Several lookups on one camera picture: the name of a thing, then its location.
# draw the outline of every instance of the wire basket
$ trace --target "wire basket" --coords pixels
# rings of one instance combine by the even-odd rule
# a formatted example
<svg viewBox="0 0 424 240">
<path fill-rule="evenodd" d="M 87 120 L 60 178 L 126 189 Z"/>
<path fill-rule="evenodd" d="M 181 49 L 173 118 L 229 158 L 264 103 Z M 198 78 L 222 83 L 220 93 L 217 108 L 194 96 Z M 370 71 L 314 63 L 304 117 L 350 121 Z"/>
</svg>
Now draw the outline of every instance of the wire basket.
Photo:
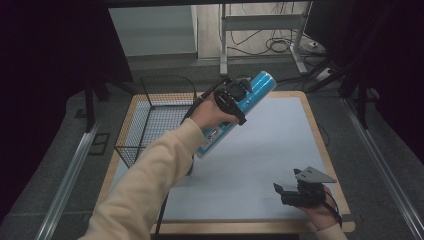
<svg viewBox="0 0 424 240">
<path fill-rule="evenodd" d="M 180 76 L 140 79 L 142 93 L 134 95 L 115 150 L 128 168 L 165 131 L 177 128 L 194 100 L 194 84 Z"/>
</svg>

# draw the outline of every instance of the wooden table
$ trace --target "wooden table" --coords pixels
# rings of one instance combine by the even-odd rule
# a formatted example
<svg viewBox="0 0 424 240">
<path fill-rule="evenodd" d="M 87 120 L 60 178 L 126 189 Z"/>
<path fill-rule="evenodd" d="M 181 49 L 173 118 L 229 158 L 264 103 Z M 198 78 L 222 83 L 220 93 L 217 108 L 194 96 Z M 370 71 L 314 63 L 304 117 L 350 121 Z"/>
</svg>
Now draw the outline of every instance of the wooden table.
<svg viewBox="0 0 424 240">
<path fill-rule="evenodd" d="M 327 174 L 337 179 L 336 172 L 331 163 L 325 144 L 321 138 L 318 126 L 315 122 L 307 98 L 303 92 L 299 91 L 274 91 L 267 95 L 268 98 L 299 98 L 303 110 L 309 122 L 313 137 L 315 138 L 319 153 L 321 155 Z M 131 121 L 132 113 L 137 104 L 134 97 L 125 121 Z M 120 158 L 116 153 L 113 154 L 109 165 L 97 203 L 103 201 L 112 184 Z M 343 231 L 352 232 L 355 229 L 355 223 L 351 216 L 348 204 L 344 197 L 342 188 L 337 182 L 333 184 L 333 196 L 339 206 L 340 213 L 343 216 Z M 314 230 L 310 222 L 304 220 L 279 220 L 279 221 L 255 221 L 255 222 L 185 222 L 185 223 L 167 223 L 164 221 L 161 226 L 161 234 L 276 234 L 276 233 L 302 233 Z"/>
</svg>

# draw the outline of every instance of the beige sleeve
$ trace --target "beige sleeve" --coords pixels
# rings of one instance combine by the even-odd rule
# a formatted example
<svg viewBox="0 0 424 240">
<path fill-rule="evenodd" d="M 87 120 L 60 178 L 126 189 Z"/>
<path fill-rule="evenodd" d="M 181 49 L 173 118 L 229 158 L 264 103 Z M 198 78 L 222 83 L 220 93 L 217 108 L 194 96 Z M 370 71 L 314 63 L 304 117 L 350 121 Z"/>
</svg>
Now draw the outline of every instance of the beige sleeve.
<svg viewBox="0 0 424 240">
<path fill-rule="evenodd" d="M 343 233 L 339 224 L 317 231 L 316 235 L 319 240 L 347 240 L 346 235 Z"/>
<path fill-rule="evenodd" d="M 94 210 L 81 239 L 150 239 L 162 202 L 190 169 L 203 139 L 196 123 L 186 119 L 150 144 Z"/>
</svg>

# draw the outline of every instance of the wall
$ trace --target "wall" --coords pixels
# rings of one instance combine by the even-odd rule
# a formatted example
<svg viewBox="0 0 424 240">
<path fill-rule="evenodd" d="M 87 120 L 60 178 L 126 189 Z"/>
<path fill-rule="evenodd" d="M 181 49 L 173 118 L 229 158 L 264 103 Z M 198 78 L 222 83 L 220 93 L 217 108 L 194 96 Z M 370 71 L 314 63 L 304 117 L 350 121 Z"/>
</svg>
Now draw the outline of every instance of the wall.
<svg viewBox="0 0 424 240">
<path fill-rule="evenodd" d="M 114 8 L 109 13 L 127 57 L 197 52 L 194 6 Z"/>
</svg>

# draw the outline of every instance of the blue can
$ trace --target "blue can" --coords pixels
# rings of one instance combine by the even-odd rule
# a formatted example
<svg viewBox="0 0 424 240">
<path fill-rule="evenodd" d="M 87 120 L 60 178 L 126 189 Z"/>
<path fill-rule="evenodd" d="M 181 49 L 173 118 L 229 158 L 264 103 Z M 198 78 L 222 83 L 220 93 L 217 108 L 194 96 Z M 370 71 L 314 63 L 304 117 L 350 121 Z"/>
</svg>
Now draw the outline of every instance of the blue can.
<svg viewBox="0 0 424 240">
<path fill-rule="evenodd" d="M 251 82 L 252 93 L 247 93 L 246 98 L 237 103 L 238 108 L 247 115 L 253 107 L 257 105 L 269 92 L 271 92 L 277 83 L 267 72 L 260 72 Z M 215 147 L 236 125 L 220 124 L 216 128 L 203 131 L 205 141 L 197 149 L 196 156 L 203 158 L 213 147 Z"/>
</svg>

